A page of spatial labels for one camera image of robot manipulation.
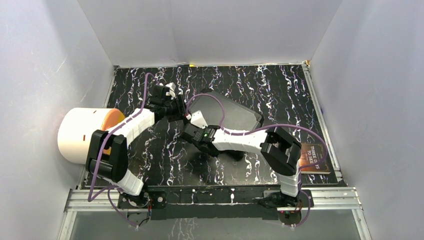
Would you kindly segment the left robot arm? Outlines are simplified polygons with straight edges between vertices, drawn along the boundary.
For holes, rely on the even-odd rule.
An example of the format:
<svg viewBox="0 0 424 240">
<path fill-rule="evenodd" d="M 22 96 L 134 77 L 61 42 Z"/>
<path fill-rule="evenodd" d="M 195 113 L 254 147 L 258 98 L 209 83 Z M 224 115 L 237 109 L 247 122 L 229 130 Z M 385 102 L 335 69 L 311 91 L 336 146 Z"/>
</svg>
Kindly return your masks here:
<svg viewBox="0 0 424 240">
<path fill-rule="evenodd" d="M 168 122 L 185 118 L 186 103 L 176 85 L 155 85 L 143 108 L 107 130 L 95 130 L 90 139 L 85 169 L 130 195 L 137 208 L 149 203 L 149 194 L 143 191 L 143 181 L 129 170 L 128 148 L 148 128 L 162 119 Z"/>
</svg>

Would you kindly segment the black poker chip case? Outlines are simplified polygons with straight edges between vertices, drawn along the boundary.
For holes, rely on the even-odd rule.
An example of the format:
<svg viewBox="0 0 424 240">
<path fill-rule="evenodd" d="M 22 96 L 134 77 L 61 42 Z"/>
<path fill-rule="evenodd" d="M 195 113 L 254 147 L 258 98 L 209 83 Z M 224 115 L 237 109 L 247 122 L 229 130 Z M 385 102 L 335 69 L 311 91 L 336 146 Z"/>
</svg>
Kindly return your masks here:
<svg viewBox="0 0 424 240">
<path fill-rule="evenodd" d="M 198 149 L 200 152 L 217 157 L 222 153 L 232 153 L 239 157 L 242 153 L 261 154 L 261 143 L 267 134 L 261 128 L 264 117 L 257 111 L 237 103 L 224 95 L 206 90 L 193 96 L 187 109 L 190 113 L 201 111 L 208 126 L 212 128 L 211 146 Z"/>
</svg>

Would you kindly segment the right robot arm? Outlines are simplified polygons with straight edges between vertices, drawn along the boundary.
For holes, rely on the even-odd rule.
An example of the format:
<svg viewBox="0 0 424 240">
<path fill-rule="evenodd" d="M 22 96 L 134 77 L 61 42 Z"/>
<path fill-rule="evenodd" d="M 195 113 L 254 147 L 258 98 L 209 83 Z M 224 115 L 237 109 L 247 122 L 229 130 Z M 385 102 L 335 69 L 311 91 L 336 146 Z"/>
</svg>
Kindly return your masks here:
<svg viewBox="0 0 424 240">
<path fill-rule="evenodd" d="M 300 193 L 301 143 L 280 126 L 229 131 L 217 125 L 200 128 L 185 125 L 180 137 L 193 144 L 200 152 L 213 157 L 224 152 L 252 153 L 261 156 L 276 173 L 279 192 L 271 193 L 258 203 L 268 208 L 296 207 Z"/>
</svg>

